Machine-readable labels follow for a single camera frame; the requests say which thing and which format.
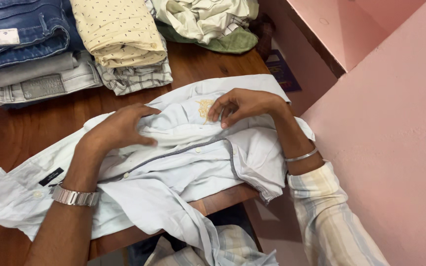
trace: black label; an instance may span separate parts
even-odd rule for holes
[[[48,175],[44,179],[40,180],[39,184],[41,186],[45,186],[46,184],[49,184],[50,181],[52,181],[54,178],[56,178],[57,176],[59,176],[59,174],[61,174],[61,173],[63,173],[63,169],[59,167],[54,172],[50,173],[50,175]]]

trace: silver bangle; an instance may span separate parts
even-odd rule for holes
[[[317,153],[317,151],[318,151],[318,148],[317,147],[315,147],[315,149],[313,150],[313,151],[311,151],[311,152],[309,152],[309,153],[307,153],[307,154],[305,154],[305,155],[303,155],[303,156],[300,156],[300,157],[297,157],[297,158],[292,158],[292,159],[285,159],[285,161],[288,161],[288,162],[291,162],[291,161],[298,161],[298,160],[302,160],[302,159],[305,159],[305,158],[307,158],[307,157],[310,157],[310,156],[312,156],[313,154],[316,154]]]

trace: beige patterned shirt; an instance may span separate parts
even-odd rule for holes
[[[71,0],[71,5],[83,44],[102,66],[144,66],[167,56],[144,0]]]

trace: striped sleeve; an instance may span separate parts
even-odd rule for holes
[[[287,176],[312,266],[387,266],[376,243],[348,207],[333,166],[300,176]]]

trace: gray jeans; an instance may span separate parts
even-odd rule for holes
[[[72,69],[1,87],[0,106],[27,103],[103,86],[87,51],[74,54],[73,58],[77,66]]]

